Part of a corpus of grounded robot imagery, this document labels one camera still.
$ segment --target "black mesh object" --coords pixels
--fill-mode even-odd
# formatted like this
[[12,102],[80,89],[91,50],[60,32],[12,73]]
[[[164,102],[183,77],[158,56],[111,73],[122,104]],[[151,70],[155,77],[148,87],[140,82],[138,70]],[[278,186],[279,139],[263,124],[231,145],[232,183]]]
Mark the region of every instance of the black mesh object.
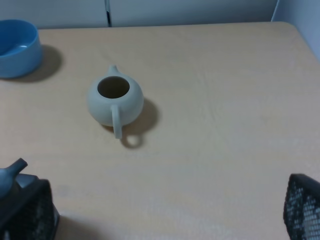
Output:
[[292,174],[285,197],[283,220],[291,240],[320,240],[320,183]]
[[0,202],[0,240],[52,240],[55,214],[48,180],[37,180]]

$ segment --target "bowl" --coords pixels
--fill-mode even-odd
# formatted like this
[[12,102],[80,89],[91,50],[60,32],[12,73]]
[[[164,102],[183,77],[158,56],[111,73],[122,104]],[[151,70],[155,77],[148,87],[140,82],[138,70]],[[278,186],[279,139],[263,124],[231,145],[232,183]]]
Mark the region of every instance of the bowl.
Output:
[[17,78],[35,70],[43,58],[38,30],[30,22],[0,20],[0,78]]

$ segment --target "white teapot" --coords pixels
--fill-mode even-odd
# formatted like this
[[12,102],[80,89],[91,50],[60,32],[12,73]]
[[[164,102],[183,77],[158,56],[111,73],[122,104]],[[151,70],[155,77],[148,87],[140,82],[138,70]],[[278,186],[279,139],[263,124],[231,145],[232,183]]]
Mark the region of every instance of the white teapot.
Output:
[[115,138],[121,139],[122,126],[133,122],[142,112],[144,95],[135,80],[111,65],[107,75],[91,85],[87,106],[97,122],[113,127]]

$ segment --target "wall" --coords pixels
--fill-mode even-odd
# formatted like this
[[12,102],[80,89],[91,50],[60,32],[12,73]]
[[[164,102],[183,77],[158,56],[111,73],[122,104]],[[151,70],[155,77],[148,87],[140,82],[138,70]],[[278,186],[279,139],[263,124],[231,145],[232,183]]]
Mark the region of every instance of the wall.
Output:
[[113,27],[270,21],[277,0],[110,0]]
[[3,19],[24,19],[39,28],[108,25],[104,0],[0,0]]
[[320,0],[280,0],[272,20],[295,25],[320,60]]

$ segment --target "mesh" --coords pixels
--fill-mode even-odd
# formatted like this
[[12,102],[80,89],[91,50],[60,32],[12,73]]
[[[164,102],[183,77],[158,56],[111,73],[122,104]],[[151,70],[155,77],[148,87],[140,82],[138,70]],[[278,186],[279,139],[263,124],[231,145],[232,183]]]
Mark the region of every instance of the mesh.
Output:
[[320,240],[320,183],[303,174],[290,176],[283,219],[291,240]]
[[49,184],[37,188],[1,228],[1,240],[51,240],[55,215]]

